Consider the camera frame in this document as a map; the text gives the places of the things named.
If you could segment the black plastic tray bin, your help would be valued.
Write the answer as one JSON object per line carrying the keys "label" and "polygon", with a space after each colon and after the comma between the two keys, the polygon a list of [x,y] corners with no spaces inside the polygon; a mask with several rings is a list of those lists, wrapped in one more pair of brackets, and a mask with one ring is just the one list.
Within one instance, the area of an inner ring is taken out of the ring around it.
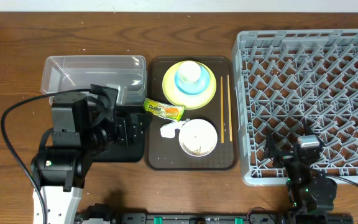
{"label": "black plastic tray bin", "polygon": [[103,119],[93,129],[91,137],[94,162],[137,162],[144,155],[145,142],[134,146],[114,143],[114,120]]}

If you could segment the white bowl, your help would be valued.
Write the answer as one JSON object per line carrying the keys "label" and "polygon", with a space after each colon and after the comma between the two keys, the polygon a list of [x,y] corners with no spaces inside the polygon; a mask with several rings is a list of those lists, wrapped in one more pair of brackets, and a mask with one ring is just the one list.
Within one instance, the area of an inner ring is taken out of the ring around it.
{"label": "white bowl", "polygon": [[190,156],[204,157],[212,153],[218,143],[218,133],[207,120],[192,119],[179,132],[181,148]]}

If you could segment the right wooden chopstick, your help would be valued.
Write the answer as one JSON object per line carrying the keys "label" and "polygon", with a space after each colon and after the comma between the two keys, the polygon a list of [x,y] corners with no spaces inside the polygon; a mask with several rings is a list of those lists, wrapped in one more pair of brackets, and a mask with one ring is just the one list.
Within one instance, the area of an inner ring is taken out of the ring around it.
{"label": "right wooden chopstick", "polygon": [[231,109],[231,89],[230,89],[230,78],[227,75],[227,103],[228,103],[228,118],[229,118],[229,140],[233,141],[232,137],[232,109]]}

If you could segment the yellow plate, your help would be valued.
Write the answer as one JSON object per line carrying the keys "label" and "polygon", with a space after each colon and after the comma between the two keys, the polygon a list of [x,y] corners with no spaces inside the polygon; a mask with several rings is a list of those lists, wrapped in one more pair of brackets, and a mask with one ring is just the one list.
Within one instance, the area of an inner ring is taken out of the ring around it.
{"label": "yellow plate", "polygon": [[172,65],[163,76],[163,93],[167,100],[175,106],[184,106],[186,110],[195,110],[201,108],[207,105],[213,99],[213,96],[216,92],[216,78],[211,69],[208,68],[205,64],[194,61],[199,66],[202,65],[208,71],[210,77],[209,86],[205,91],[198,95],[184,94],[175,86],[175,74],[182,62],[184,61]]}

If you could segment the green pandan cake wrapper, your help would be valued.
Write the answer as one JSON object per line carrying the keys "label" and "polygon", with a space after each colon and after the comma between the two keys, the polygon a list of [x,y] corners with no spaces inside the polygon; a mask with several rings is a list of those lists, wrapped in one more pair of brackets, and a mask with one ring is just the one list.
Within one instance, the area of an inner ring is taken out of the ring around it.
{"label": "green pandan cake wrapper", "polygon": [[173,106],[146,98],[144,101],[144,110],[163,119],[179,121],[185,112],[185,107]]}

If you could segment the grey dishwasher rack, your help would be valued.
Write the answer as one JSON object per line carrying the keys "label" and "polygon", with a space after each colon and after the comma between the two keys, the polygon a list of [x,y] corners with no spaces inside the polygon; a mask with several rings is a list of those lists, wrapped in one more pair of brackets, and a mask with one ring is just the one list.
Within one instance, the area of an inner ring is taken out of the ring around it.
{"label": "grey dishwasher rack", "polygon": [[313,168],[358,183],[358,29],[242,31],[232,64],[245,184],[286,182],[266,135],[289,150],[304,124],[324,141]]}

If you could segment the white paper cup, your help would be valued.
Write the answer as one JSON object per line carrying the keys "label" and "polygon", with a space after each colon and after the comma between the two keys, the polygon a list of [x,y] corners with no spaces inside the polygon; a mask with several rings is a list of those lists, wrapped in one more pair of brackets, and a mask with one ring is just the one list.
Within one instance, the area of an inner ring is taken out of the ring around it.
{"label": "white paper cup", "polygon": [[180,64],[177,75],[185,83],[194,83],[201,76],[201,67],[194,61],[184,61]]}

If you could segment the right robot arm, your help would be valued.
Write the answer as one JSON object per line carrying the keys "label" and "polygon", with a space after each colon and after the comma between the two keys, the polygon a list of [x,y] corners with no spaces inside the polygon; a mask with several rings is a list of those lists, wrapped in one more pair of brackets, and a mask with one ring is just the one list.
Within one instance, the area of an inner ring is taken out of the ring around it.
{"label": "right robot arm", "polygon": [[282,221],[328,224],[337,183],[323,174],[312,174],[310,165],[320,158],[325,144],[307,124],[303,130],[305,134],[297,138],[289,151],[281,150],[268,133],[264,156],[273,160],[274,167],[283,167],[287,172],[288,197],[295,207]]}

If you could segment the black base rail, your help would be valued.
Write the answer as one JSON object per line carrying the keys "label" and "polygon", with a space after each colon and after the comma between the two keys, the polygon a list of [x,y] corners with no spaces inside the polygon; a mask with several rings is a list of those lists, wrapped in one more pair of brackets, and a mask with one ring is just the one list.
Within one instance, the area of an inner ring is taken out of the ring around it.
{"label": "black base rail", "polygon": [[272,213],[263,208],[253,208],[246,214],[185,214],[185,213],[146,213],[144,211],[113,210],[108,205],[96,203],[77,213],[74,224],[268,224],[268,223],[326,223],[351,224],[349,215],[294,215]]}

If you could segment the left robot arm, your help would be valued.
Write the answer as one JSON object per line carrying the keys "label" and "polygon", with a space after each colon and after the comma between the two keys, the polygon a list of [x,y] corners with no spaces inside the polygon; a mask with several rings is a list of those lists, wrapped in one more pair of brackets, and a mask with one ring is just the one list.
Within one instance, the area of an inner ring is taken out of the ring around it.
{"label": "left robot arm", "polygon": [[42,201],[34,223],[73,223],[86,175],[95,162],[137,162],[145,148],[151,115],[140,106],[116,105],[117,90],[90,95],[58,93],[53,127],[42,136],[31,169]]}

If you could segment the blue bowl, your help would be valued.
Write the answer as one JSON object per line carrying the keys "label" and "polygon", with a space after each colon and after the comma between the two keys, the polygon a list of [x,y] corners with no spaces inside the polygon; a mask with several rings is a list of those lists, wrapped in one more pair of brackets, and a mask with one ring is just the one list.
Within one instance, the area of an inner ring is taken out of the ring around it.
{"label": "blue bowl", "polygon": [[186,83],[182,81],[178,75],[178,72],[175,74],[175,86],[184,94],[187,95],[198,95],[205,91],[209,86],[209,73],[208,71],[200,65],[201,73],[199,79],[193,83]]}

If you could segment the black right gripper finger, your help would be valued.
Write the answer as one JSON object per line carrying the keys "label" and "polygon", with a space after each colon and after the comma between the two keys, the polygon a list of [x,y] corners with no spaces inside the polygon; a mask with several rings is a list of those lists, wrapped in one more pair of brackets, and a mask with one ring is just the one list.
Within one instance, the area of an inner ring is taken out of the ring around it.
{"label": "black right gripper finger", "polygon": [[275,141],[273,140],[272,134],[268,133],[266,137],[264,157],[266,159],[271,159],[274,158],[276,154],[277,154],[277,147],[275,145]]}
{"label": "black right gripper finger", "polygon": [[305,136],[314,136],[314,131],[308,126],[306,121],[303,121],[303,130]]}

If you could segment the white tissue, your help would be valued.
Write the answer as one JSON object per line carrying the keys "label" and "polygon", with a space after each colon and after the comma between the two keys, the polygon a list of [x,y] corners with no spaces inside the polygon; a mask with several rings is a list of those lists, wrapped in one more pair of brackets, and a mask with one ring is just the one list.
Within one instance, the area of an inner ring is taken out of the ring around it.
{"label": "white tissue", "polygon": [[189,121],[190,121],[190,119],[188,118],[188,119],[183,120],[183,121],[172,121],[171,123],[164,124],[160,128],[161,137],[173,139],[175,137],[175,131],[177,129],[181,130],[183,125],[186,124]]}

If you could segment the clear plastic bin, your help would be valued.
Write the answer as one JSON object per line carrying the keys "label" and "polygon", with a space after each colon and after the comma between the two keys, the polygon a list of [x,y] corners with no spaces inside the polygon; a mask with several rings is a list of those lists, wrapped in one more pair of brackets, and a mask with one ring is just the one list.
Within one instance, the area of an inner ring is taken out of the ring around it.
{"label": "clear plastic bin", "polygon": [[89,88],[119,90],[118,105],[141,106],[147,93],[146,60],[141,55],[66,55],[46,59],[43,94]]}

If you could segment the dark brown serving tray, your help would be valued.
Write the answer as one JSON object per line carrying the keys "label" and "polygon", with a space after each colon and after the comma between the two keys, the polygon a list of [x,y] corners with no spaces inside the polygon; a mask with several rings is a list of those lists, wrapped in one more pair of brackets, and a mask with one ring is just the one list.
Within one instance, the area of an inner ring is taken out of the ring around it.
{"label": "dark brown serving tray", "polygon": [[[183,119],[205,119],[216,129],[221,137],[221,109],[220,109],[220,77],[223,77],[224,93],[224,144],[218,139],[214,151],[204,157],[193,157],[181,147],[178,136],[173,139],[163,138],[160,128],[169,123],[167,119],[152,117],[148,129],[148,141],[145,147],[145,163],[154,170],[229,170],[238,162],[239,141],[237,137],[237,106],[234,93],[233,71],[231,61],[222,56],[176,56],[157,57],[150,64],[147,80],[147,97],[151,100],[168,103],[163,94],[162,81],[165,72],[175,63],[183,60],[196,60],[211,69],[217,81],[217,90],[213,99],[204,107],[196,110],[186,110]],[[227,103],[227,75],[230,78],[231,109],[232,109],[232,137],[229,140],[229,118]]]}

